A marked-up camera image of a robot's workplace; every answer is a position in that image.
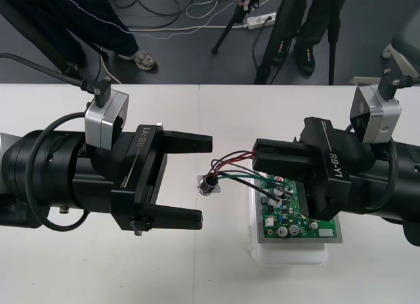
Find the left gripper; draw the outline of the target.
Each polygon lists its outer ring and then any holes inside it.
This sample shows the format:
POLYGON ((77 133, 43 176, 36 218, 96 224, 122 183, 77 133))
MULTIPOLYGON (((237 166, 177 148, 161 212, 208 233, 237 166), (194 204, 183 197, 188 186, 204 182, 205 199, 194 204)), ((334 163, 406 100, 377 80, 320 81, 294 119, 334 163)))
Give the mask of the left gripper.
POLYGON ((201 230, 200 210, 156 205, 156 200, 167 154, 212 151, 212 136, 139 125, 134 133, 121 133, 112 150, 96 149, 91 164, 112 184, 109 213, 121 230, 136 236, 155 228, 201 230))

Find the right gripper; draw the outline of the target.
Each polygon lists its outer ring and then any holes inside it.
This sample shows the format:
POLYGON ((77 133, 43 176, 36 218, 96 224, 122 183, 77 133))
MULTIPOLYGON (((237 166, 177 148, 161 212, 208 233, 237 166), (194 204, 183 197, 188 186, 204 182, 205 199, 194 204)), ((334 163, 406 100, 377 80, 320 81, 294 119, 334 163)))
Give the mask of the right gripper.
POLYGON ((306 198, 299 203, 311 219, 329 221, 341 211, 371 213, 364 207, 360 176, 375 163, 371 145, 327 119, 305 118, 299 142, 257 139, 254 155, 254 170, 303 183, 306 198))

